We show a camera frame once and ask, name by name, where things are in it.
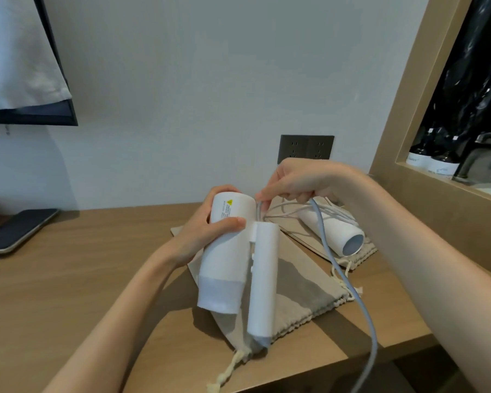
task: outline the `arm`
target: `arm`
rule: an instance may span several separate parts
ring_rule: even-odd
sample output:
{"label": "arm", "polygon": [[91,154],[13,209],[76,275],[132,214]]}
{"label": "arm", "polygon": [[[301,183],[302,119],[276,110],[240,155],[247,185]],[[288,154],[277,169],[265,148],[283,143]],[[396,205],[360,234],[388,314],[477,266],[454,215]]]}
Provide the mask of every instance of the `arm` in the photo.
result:
{"label": "arm", "polygon": [[427,325],[471,383],[491,392],[491,277],[360,171],[282,162],[257,199],[340,198],[385,255]]}
{"label": "arm", "polygon": [[212,199],[223,191],[237,190],[233,186],[211,190],[181,233],[145,262],[44,393],[118,393],[137,333],[172,271],[189,263],[216,237],[245,227],[243,218],[226,218],[208,224]]}

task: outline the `hand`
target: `hand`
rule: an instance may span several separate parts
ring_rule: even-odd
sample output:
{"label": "hand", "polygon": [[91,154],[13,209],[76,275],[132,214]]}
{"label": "hand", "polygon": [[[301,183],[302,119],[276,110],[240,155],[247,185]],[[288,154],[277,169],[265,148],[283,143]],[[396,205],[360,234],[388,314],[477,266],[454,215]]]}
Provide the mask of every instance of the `hand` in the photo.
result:
{"label": "hand", "polygon": [[182,231],[165,244],[171,251],[176,267],[188,264],[198,251],[215,238],[225,233],[241,231],[246,227],[245,218],[224,218],[216,223],[209,223],[213,198],[221,192],[239,192],[239,190],[231,185],[212,188]]}
{"label": "hand", "polygon": [[256,200],[263,202],[265,212],[276,196],[302,204],[315,196],[333,196],[334,176],[342,168],[348,167],[329,160],[284,159]]}

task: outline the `electrical socket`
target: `electrical socket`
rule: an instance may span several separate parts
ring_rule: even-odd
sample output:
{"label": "electrical socket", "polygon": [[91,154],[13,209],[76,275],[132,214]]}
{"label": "electrical socket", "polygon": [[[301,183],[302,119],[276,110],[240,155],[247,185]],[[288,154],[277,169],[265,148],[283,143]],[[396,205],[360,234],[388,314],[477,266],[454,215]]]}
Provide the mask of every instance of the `electrical socket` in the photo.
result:
{"label": "electrical socket", "polygon": [[281,135],[278,164],[288,157],[328,160],[333,135]]}

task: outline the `bottle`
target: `bottle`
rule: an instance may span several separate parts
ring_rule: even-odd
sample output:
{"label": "bottle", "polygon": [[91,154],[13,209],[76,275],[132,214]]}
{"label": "bottle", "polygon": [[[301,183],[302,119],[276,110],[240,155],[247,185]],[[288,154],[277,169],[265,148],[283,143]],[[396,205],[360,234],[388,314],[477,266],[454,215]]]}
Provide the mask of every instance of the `bottle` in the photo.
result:
{"label": "bottle", "polygon": [[406,163],[417,168],[427,169],[431,162],[432,143],[435,129],[429,128],[418,145],[411,146]]}
{"label": "bottle", "polygon": [[458,145],[458,136],[453,136],[451,143],[445,146],[445,152],[431,157],[427,170],[440,177],[451,179],[460,165],[460,157],[456,153]]}

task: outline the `wooden desk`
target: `wooden desk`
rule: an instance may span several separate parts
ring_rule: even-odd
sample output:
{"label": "wooden desk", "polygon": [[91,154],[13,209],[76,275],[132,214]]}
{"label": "wooden desk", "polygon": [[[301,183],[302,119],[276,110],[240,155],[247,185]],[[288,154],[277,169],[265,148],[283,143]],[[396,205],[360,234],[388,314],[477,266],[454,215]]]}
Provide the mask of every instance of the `wooden desk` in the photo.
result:
{"label": "wooden desk", "polygon": [[[0,393],[40,392],[144,260],[170,238],[169,229],[195,208],[64,213],[14,255],[0,258]],[[329,270],[328,262],[307,252]],[[350,278],[364,288],[381,361],[436,343],[379,252]],[[177,270],[153,309],[153,332],[125,392],[203,392],[227,367],[232,351],[209,312],[196,307],[196,297],[189,272]],[[283,337],[267,356],[240,366],[223,392],[295,375],[289,379],[293,387],[312,376],[327,389],[336,376],[360,367],[369,347],[358,305],[345,304]]]}

